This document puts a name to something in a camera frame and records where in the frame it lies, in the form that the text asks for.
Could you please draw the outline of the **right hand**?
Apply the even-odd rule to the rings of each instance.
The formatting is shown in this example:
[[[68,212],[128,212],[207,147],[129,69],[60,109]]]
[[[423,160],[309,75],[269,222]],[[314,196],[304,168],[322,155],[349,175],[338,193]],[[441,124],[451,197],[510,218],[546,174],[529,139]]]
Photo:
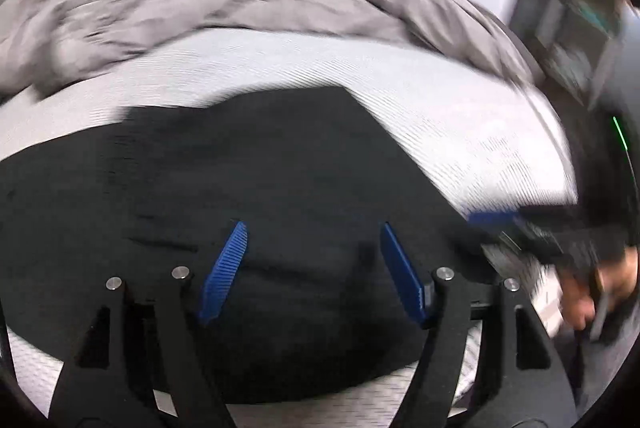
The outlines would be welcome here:
[[[627,247],[618,261],[600,265],[593,272],[596,296],[592,296],[589,279],[583,281],[567,270],[559,270],[562,290],[561,311],[564,321],[574,330],[584,330],[596,318],[598,302],[608,295],[608,310],[613,311],[634,292],[638,281],[638,249]]]

